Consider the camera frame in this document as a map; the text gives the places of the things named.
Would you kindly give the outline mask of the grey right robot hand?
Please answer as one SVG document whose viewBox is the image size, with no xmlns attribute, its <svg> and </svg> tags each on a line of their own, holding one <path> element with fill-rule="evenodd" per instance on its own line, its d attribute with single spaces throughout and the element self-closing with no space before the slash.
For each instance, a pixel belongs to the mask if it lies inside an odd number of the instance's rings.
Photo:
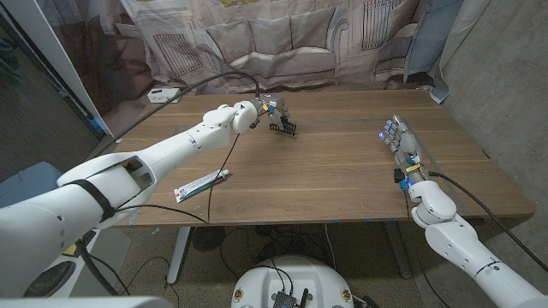
<svg viewBox="0 0 548 308">
<path fill-rule="evenodd" d="M 394 180 L 403 191 L 428 179 L 423 168 L 420 144 L 400 116 L 393 115 L 388 119 L 378 136 L 394 154 L 397 166 Z"/>
</svg>

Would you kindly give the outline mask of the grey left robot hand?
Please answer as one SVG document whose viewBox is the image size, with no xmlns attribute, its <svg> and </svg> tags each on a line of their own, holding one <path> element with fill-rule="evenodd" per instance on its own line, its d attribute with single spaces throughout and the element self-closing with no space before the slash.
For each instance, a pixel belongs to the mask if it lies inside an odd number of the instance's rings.
<svg viewBox="0 0 548 308">
<path fill-rule="evenodd" d="M 267 115 L 270 128 L 283 131 L 295 127 L 290 122 L 289 110 L 283 98 L 274 94 L 260 94 L 258 98 L 252 98 L 251 103 L 257 110 L 257 117 Z"/>
</svg>

